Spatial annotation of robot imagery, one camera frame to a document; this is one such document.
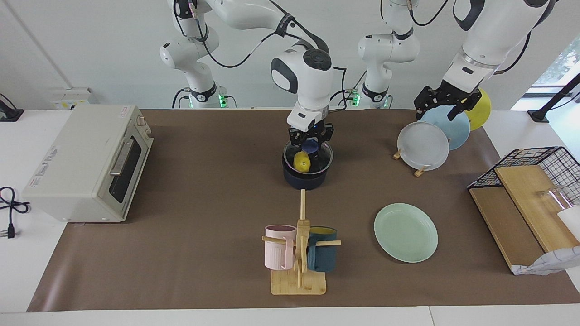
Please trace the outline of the white checked cloth bag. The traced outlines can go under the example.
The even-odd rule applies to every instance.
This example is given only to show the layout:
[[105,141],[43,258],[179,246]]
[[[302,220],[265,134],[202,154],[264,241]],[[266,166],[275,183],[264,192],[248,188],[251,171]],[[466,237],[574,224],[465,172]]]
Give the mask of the white checked cloth bag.
[[553,250],[540,256],[530,266],[512,265],[510,270],[515,276],[547,276],[578,266],[580,266],[580,245]]

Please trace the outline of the wooden plate rack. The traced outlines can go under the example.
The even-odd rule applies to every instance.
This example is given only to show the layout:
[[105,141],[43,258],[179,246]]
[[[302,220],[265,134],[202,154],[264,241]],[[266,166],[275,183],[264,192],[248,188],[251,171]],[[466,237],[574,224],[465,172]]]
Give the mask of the wooden plate rack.
[[424,158],[415,151],[405,151],[403,148],[398,149],[393,155],[394,160],[402,160],[410,168],[414,169],[414,176],[421,177],[427,169],[432,167]]

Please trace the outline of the yellow plate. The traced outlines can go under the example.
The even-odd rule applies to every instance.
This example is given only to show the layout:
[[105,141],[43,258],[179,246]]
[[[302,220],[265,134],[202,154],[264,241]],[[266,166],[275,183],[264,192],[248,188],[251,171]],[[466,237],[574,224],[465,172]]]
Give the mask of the yellow plate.
[[478,90],[481,93],[481,98],[473,109],[464,111],[470,122],[470,131],[475,131],[483,126],[489,119],[492,111],[492,103],[489,95],[481,88]]

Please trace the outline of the grey plate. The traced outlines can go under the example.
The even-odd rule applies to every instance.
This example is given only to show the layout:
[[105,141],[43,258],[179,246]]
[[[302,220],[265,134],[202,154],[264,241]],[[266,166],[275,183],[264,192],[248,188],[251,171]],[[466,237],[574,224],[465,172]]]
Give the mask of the grey plate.
[[417,171],[432,171],[448,158],[450,145],[441,128],[417,121],[408,124],[397,138],[397,154],[406,165]]

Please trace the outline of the glass lid with blue knob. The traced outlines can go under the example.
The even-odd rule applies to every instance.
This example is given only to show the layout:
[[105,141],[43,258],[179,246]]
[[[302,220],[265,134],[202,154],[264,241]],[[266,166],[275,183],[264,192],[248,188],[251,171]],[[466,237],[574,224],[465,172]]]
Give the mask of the glass lid with blue knob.
[[[299,151],[308,153],[311,160],[311,169],[309,173],[299,173],[293,168],[293,158]],[[328,142],[319,147],[317,141],[313,138],[307,139],[302,148],[292,146],[290,142],[286,143],[282,151],[282,163],[292,172],[299,175],[314,176],[324,173],[331,166],[334,158],[334,151]]]

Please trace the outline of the light wooden shelf board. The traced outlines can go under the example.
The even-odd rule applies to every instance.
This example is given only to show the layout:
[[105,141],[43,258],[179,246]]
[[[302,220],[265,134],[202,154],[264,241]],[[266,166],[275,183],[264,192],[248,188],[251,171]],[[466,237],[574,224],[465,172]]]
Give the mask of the light wooden shelf board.
[[499,167],[494,171],[545,252],[580,245],[558,217],[557,205],[545,198],[544,192],[555,184],[540,166]]

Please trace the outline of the beige toaster oven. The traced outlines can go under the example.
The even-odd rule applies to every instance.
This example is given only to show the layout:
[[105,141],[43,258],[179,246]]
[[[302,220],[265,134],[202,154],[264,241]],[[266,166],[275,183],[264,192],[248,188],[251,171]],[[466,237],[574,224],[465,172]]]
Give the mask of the beige toaster oven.
[[21,194],[59,221],[125,221],[153,141],[135,105],[79,105]]

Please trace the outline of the dark teal mug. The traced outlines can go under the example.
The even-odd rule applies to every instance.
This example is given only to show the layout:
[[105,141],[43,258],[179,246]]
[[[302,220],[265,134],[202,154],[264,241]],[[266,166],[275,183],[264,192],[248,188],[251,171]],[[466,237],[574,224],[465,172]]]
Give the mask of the dark teal mug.
[[310,227],[307,242],[307,268],[315,272],[328,273],[336,268],[337,246],[318,246],[319,241],[337,239],[337,230],[327,226]]

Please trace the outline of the clear glass cup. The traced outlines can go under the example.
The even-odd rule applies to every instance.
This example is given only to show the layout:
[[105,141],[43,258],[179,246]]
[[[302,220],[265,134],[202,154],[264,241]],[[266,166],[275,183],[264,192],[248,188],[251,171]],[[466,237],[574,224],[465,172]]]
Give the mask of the clear glass cup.
[[567,189],[565,186],[557,186],[536,191],[535,194],[580,243],[580,204],[574,204]]

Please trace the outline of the wooden mug tree stand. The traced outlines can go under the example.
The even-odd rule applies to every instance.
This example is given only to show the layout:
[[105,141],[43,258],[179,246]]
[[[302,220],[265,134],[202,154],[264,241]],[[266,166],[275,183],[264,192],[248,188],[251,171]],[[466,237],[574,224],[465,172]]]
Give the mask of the wooden mug tree stand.
[[266,231],[261,238],[265,243],[281,245],[276,257],[279,266],[271,268],[270,292],[273,295],[323,295],[327,291],[326,274],[307,266],[311,225],[306,218],[306,193],[305,189],[300,190],[297,225],[287,225],[288,231],[283,231],[282,235]]

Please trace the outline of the white wall socket box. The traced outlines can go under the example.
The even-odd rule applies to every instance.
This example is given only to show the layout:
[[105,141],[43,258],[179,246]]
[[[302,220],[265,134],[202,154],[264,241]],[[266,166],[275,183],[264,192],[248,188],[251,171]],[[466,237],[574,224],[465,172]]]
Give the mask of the white wall socket box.
[[48,101],[55,110],[72,110],[78,105],[100,104],[89,87],[52,88]]

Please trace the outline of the brown table mat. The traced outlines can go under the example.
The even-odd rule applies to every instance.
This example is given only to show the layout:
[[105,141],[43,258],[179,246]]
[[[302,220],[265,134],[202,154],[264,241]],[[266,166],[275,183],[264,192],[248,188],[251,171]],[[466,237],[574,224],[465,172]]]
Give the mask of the brown table mat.
[[[580,302],[564,272],[514,276],[467,188],[499,159],[484,130],[420,178],[392,159],[412,110],[331,114],[335,152],[306,217],[337,229],[324,295],[274,296],[261,237],[296,224],[282,110],[147,110],[154,143],[124,223],[69,224],[28,310],[551,305]],[[439,244],[406,264],[374,235],[393,203],[427,213]]]

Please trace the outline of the light green plate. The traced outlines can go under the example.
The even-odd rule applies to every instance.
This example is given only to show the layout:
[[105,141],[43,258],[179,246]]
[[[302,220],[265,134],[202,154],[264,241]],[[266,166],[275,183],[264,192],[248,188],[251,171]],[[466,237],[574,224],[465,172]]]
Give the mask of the light green plate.
[[373,229],[381,249],[406,264],[428,260],[439,244],[433,220],[420,208],[408,203],[393,203],[380,209]]

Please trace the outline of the brown wooden shelf board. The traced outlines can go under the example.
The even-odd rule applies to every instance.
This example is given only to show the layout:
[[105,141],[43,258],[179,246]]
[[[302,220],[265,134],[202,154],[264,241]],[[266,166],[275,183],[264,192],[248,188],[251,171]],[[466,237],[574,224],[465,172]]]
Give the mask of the brown wooden shelf board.
[[545,253],[504,187],[469,193],[510,270],[530,266]]

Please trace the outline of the pink ribbed mug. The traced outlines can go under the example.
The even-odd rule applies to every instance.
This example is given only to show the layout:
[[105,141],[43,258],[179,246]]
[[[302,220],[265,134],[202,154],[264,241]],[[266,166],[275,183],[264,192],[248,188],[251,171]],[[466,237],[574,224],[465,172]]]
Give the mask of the pink ribbed mug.
[[270,270],[291,270],[294,268],[294,241],[297,228],[294,225],[267,225],[265,236],[280,239],[282,243],[265,242],[264,265]]

